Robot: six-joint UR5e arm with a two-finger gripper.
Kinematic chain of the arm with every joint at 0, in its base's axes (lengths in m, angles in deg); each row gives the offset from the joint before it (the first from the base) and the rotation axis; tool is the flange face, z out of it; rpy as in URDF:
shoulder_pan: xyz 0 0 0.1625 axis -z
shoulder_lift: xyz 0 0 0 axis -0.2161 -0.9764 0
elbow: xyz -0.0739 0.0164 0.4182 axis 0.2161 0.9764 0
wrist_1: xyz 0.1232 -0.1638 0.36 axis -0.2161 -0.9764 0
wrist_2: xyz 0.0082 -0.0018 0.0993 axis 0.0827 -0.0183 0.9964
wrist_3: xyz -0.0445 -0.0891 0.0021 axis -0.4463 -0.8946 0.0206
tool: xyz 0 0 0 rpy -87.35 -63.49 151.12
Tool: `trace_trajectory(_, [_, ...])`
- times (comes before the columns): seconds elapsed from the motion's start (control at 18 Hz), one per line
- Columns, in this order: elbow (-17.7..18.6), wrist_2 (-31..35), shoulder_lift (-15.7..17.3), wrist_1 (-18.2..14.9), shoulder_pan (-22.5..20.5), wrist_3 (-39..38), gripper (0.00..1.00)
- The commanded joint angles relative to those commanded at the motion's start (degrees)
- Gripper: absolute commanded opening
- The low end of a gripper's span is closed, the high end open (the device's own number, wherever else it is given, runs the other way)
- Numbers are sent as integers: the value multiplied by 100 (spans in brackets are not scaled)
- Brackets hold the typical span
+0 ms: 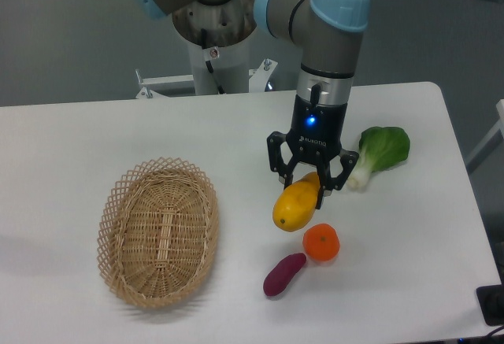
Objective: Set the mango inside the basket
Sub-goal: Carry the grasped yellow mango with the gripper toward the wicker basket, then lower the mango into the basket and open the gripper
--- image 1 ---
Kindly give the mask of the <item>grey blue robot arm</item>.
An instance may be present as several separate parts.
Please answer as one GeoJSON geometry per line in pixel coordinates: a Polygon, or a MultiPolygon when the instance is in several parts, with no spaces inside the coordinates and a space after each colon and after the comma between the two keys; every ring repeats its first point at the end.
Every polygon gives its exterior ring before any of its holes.
{"type": "Polygon", "coordinates": [[[291,128],[267,139],[269,166],[284,186],[295,167],[317,170],[318,200],[340,190],[358,155],[340,138],[370,0],[136,0],[171,17],[190,50],[199,95],[248,92],[247,40],[261,29],[302,50],[291,128]]]}

